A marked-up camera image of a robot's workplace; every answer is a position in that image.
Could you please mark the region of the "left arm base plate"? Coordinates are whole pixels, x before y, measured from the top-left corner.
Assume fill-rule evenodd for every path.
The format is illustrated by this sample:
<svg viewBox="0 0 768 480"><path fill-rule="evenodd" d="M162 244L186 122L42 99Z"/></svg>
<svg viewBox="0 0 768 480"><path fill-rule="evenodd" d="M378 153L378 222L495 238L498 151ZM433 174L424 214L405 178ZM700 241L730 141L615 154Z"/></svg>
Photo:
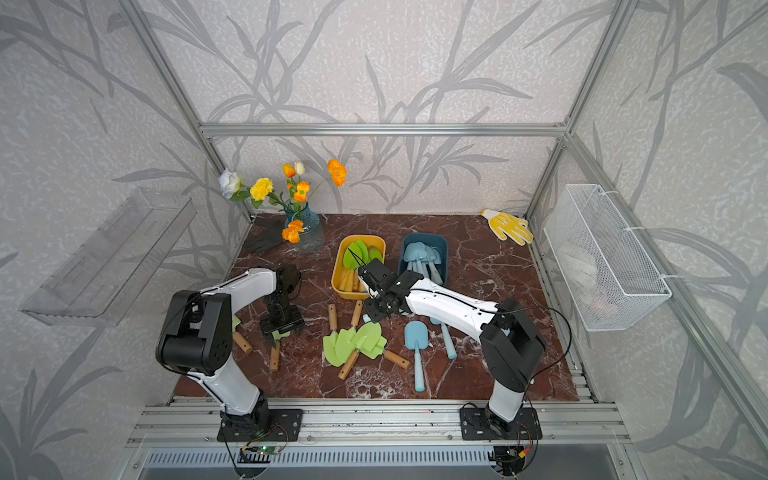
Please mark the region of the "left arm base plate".
<svg viewBox="0 0 768 480"><path fill-rule="evenodd" d="M303 413L301 409L270 409L266 413L255 412L243 416L222 412L217 440L228 443L296 442Z"/></svg>

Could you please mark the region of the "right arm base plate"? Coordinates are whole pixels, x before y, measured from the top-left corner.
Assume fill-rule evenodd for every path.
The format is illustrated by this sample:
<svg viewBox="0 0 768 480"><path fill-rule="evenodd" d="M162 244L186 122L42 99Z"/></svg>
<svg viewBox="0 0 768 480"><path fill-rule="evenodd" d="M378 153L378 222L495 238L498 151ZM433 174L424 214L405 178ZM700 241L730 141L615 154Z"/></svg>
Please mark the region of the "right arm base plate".
<svg viewBox="0 0 768 480"><path fill-rule="evenodd" d="M536 442L543 437L538 412L531 405L523 405L513 420L504 421L488 407L480 408L468 402L459 409L459 423L462 439L468 441Z"/></svg>

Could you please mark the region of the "green hand rake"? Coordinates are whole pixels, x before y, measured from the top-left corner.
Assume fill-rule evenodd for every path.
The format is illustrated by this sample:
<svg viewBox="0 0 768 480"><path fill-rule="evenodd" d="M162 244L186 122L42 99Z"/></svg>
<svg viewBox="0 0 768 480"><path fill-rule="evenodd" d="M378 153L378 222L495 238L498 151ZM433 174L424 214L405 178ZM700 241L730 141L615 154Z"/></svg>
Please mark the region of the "green hand rake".
<svg viewBox="0 0 768 480"><path fill-rule="evenodd" d="M273 339L273 345L270 350L270 363L269 370L271 373L275 373L279 370L281 340L289 337L291 332L280 333L279 331L273 331L271 333Z"/></svg>
<svg viewBox="0 0 768 480"><path fill-rule="evenodd" d="M253 346L238 330L241 325L241 320L237 316L232 317L232 336L235 344L245 353L250 354L253 351Z"/></svg>

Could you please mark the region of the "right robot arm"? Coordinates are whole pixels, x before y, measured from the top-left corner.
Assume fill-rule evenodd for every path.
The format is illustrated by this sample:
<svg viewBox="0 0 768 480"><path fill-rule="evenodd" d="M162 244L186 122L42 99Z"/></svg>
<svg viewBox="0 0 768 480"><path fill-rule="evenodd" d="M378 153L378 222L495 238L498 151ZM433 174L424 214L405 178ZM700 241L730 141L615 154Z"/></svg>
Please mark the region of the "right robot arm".
<svg viewBox="0 0 768 480"><path fill-rule="evenodd" d="M369 293L364 308L373 322L412 313L439 320L476 340L494 379L488 418L502 425L516 419L546 352L539 328L519 302L474 299L413 271L398 275L379 260L362 266L359 277Z"/></svg>

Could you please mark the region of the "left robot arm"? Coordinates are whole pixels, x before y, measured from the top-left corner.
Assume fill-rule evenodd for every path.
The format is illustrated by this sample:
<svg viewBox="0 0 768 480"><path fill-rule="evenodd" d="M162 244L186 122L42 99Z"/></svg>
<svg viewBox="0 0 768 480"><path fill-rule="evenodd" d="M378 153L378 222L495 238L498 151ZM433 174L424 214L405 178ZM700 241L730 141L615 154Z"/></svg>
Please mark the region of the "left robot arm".
<svg viewBox="0 0 768 480"><path fill-rule="evenodd" d="M262 299L267 316L261 331L270 342L299 330L304 319L291 295L301 282L294 265L275 270L252 268L224 283L200 291L175 293L159 334L157 362L200 385L228 416L263 415L266 397L232 357L234 314Z"/></svg>

